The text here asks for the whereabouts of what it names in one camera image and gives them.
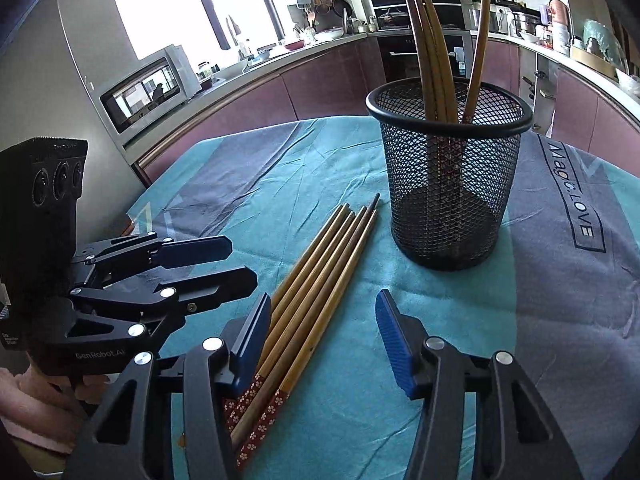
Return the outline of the person left hand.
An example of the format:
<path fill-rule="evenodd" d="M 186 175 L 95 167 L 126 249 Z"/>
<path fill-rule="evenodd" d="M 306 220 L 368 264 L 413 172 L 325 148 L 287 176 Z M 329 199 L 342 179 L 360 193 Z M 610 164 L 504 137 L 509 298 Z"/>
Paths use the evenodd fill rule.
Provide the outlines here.
<path fill-rule="evenodd" d="M 95 408 L 111 383 L 108 375 L 93 375 L 72 387 L 67 377 L 43 375 L 34 363 L 16 375 L 2 367 L 2 424 L 11 437 L 68 455 L 89 418 L 81 402 Z"/>

